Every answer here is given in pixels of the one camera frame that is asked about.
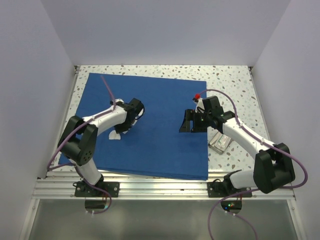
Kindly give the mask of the white gauze pad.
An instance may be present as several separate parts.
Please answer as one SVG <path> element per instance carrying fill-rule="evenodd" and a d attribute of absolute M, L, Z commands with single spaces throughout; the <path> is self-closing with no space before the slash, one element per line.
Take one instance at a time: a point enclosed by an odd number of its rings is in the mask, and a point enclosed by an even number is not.
<path fill-rule="evenodd" d="M 108 135 L 109 140 L 121 140 L 121 134 L 117 133 L 115 130 L 112 130 Z"/>

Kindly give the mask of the metal instrument tray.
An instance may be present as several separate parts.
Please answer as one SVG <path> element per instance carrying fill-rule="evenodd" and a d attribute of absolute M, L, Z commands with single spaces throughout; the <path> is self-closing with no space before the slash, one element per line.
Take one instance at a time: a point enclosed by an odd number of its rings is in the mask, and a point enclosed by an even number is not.
<path fill-rule="evenodd" d="M 218 154 L 223 154 L 233 140 L 219 131 L 209 141 L 208 146 Z"/>

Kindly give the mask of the white suture packet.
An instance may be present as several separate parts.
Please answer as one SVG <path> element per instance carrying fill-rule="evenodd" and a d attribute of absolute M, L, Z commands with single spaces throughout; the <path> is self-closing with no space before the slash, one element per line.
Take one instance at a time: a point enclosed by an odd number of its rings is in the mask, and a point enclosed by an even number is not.
<path fill-rule="evenodd" d="M 218 132 L 214 137 L 213 146 L 219 149 L 225 149 L 230 145 L 231 142 L 232 139 L 230 137 Z"/>

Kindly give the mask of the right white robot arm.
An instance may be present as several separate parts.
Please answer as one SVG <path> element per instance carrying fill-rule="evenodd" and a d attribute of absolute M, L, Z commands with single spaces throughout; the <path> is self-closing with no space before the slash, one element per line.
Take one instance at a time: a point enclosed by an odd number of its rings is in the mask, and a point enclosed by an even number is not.
<path fill-rule="evenodd" d="M 290 150 L 284 143 L 275 144 L 250 130 L 237 117 L 235 111 L 224 111 L 217 96 L 192 99 L 196 107 L 186 109 L 181 133 L 205 133 L 209 127 L 237 142 L 253 158 L 252 170 L 236 170 L 213 181 L 211 187 L 220 196 L 235 196 L 256 188 L 268 194 L 291 183 L 296 175 Z"/>

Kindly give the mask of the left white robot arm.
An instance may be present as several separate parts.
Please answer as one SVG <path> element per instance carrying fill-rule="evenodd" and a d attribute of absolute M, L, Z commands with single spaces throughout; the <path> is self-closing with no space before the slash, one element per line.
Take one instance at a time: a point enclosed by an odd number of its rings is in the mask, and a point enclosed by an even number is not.
<path fill-rule="evenodd" d="M 86 117 L 74 115 L 68 120 L 58 142 L 58 151 L 75 165 L 92 196 L 99 196 L 104 190 L 102 174 L 93 160 L 97 137 L 113 128 L 112 133 L 119 139 L 121 133 L 128 132 L 143 116 L 144 111 L 144 104 L 136 98 L 128 103 L 117 99 L 106 110 Z"/>

